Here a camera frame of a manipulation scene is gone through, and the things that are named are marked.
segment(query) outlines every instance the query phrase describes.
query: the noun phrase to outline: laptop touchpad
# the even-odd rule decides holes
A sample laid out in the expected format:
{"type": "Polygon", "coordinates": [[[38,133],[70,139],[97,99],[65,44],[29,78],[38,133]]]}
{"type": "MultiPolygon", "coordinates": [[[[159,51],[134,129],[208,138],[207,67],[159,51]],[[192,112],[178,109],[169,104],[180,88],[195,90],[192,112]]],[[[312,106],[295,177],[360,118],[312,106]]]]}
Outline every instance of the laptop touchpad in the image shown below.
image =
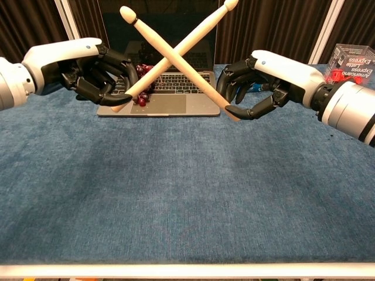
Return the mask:
{"type": "Polygon", "coordinates": [[[145,107],[134,104],[132,114],[184,114],[186,113],[186,95],[150,94],[145,107]]]}

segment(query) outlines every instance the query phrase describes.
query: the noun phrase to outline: laptop screen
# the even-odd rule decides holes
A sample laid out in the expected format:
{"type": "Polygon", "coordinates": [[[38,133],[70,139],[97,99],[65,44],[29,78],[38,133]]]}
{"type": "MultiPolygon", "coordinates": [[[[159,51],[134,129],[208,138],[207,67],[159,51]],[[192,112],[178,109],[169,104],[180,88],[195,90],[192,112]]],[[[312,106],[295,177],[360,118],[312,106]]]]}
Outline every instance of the laptop screen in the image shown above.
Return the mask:
{"type": "MultiPolygon", "coordinates": [[[[155,65],[163,56],[135,27],[120,15],[128,6],[137,17],[155,30],[172,47],[181,42],[197,25],[219,7],[219,0],[99,0],[110,48],[124,53],[134,64],[155,65]]],[[[212,29],[184,59],[197,71],[213,70],[216,28],[212,29]]],[[[172,66],[169,71],[177,71],[172,66]]]]}

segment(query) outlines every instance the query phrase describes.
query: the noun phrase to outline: white table edge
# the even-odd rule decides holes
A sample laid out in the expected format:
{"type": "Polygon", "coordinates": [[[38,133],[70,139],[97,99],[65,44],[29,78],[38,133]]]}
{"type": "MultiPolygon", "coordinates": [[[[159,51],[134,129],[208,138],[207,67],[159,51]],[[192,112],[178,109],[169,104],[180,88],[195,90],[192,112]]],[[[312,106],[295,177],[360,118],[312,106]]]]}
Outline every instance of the white table edge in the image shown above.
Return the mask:
{"type": "Polygon", "coordinates": [[[375,263],[245,263],[168,265],[0,265],[0,278],[374,279],[375,263]]]}

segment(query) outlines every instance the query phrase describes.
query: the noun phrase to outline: white frame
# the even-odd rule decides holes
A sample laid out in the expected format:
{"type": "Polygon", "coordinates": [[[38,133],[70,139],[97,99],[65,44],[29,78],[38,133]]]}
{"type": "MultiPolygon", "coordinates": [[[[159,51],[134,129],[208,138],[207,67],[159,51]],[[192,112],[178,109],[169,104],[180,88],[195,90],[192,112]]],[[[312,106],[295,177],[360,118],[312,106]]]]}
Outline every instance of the white frame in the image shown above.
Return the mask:
{"type": "Polygon", "coordinates": [[[79,39],[80,34],[68,0],[54,0],[69,40],[79,39]]]}
{"type": "Polygon", "coordinates": [[[374,279],[375,263],[233,265],[2,265],[0,278],[374,279]]]}
{"type": "Polygon", "coordinates": [[[322,53],[326,47],[327,41],[329,39],[330,33],[336,23],[336,20],[341,11],[344,0],[332,0],[329,7],[326,19],[323,23],[321,32],[316,41],[315,47],[312,51],[311,57],[309,59],[309,64],[318,64],[322,56],[322,53]]]}

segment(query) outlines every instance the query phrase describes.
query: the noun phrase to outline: laptop keyboard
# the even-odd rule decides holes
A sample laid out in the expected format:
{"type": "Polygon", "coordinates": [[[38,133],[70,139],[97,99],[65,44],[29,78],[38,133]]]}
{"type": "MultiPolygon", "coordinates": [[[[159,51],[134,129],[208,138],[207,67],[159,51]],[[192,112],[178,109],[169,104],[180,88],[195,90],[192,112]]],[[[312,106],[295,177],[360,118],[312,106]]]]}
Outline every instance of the laptop keyboard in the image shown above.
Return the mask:
{"type": "MultiPolygon", "coordinates": [[[[210,74],[199,73],[208,83],[210,74]]],[[[125,93],[123,80],[118,80],[113,94],[125,93]]],[[[200,94],[202,91],[196,87],[184,74],[162,74],[155,80],[155,89],[150,94],[200,94]]]]}

